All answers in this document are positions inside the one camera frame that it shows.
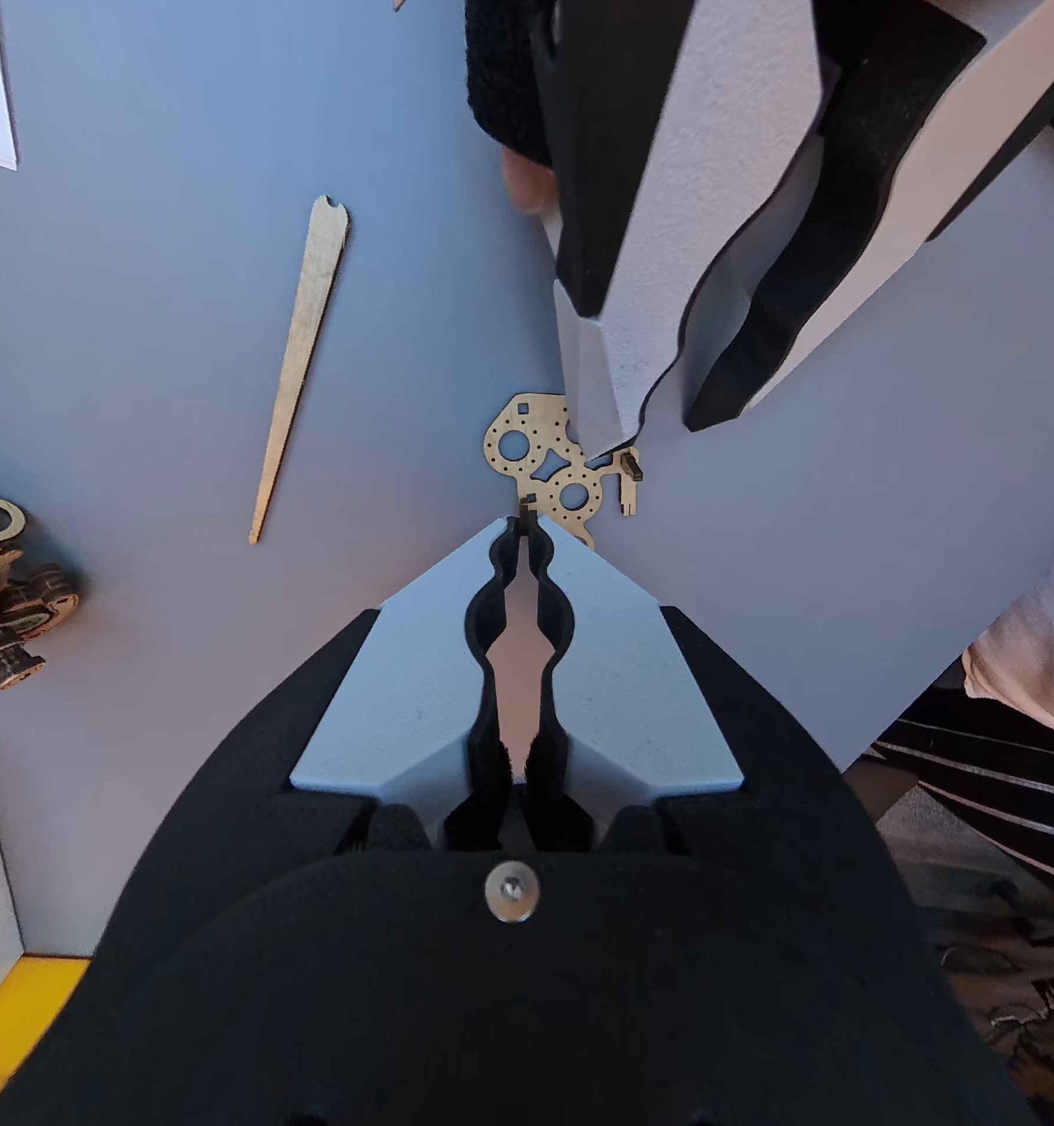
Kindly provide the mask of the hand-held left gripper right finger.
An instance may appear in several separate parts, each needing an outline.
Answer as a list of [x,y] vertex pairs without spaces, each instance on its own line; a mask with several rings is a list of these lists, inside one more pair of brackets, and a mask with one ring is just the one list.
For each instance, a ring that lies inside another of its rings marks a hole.
[[554,652],[526,765],[539,850],[589,850],[622,808],[738,790],[743,775],[662,609],[548,517],[532,515],[537,624]]

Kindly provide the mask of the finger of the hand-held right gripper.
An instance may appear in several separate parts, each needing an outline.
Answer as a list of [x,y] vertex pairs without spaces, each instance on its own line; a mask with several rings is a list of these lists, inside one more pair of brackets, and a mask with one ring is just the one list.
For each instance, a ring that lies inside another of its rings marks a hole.
[[693,432],[759,403],[1054,117],[1054,1],[813,7],[821,109],[693,309]]
[[600,313],[554,300],[577,440],[601,455],[633,440],[681,349],[703,278],[780,186],[816,119],[820,50],[809,1],[702,3]]

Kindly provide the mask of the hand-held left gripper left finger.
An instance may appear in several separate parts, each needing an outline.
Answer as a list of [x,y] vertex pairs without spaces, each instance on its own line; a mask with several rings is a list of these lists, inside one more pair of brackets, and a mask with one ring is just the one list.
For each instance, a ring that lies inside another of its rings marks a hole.
[[493,849],[511,794],[488,650],[517,569],[498,519],[387,599],[291,775],[412,808],[435,841]]

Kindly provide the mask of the perforated wooden plate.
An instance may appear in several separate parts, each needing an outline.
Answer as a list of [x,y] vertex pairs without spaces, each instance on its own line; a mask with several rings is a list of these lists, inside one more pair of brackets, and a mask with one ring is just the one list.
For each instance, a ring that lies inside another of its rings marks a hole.
[[533,513],[547,515],[593,549],[587,524],[600,509],[602,479],[613,454],[589,458],[569,432],[562,394],[521,392],[489,423],[483,455],[491,470],[512,480],[518,498],[536,493]]

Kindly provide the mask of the grey desk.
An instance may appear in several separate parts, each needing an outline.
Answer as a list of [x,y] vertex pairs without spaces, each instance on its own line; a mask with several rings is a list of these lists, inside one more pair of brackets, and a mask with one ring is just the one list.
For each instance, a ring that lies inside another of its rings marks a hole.
[[[198,766],[506,513],[488,421],[561,385],[543,231],[461,2],[0,2],[0,498],[83,581],[0,692],[28,951],[93,950]],[[313,203],[349,230],[249,542]],[[736,422],[647,406],[604,556],[846,767],[1054,562],[1054,133]]]

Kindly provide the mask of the person's right hand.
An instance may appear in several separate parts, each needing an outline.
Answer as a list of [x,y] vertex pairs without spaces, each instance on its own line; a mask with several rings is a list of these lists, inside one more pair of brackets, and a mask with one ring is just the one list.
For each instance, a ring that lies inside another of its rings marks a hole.
[[511,148],[501,148],[501,166],[506,191],[518,213],[538,216],[557,204],[557,182],[552,169]]

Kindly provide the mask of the person's dark striped trousers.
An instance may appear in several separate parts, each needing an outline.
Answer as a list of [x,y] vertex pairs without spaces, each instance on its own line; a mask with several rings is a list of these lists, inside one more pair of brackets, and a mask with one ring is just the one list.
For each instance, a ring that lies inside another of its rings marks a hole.
[[931,687],[873,749],[1054,892],[1054,730]]

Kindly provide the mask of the tapered wooden stick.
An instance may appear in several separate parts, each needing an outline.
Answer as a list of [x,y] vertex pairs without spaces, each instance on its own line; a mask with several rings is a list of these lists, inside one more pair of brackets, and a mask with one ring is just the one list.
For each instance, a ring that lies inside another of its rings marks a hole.
[[334,278],[349,230],[347,209],[322,195],[313,203],[309,236],[301,263],[280,377],[266,443],[264,471],[258,486],[249,542],[254,545],[273,498],[282,459],[291,438],[296,409],[312,355],[334,288]]

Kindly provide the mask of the half-built wooden model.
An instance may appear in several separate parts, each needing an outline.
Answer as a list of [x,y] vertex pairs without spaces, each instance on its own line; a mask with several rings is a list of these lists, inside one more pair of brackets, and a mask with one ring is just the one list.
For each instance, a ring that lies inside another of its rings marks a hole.
[[23,558],[23,547],[17,542],[28,527],[28,517],[3,499],[0,513],[5,518],[0,528],[0,691],[3,691],[44,667],[44,659],[28,653],[25,643],[71,617],[80,597],[57,564],[45,564],[24,574],[15,570]]

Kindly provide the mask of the yellow plastic bin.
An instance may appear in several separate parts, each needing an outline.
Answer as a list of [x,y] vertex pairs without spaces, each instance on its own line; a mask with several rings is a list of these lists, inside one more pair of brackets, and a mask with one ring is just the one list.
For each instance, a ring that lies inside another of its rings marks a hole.
[[0,1089],[28,1056],[80,978],[89,959],[25,956],[0,985]]

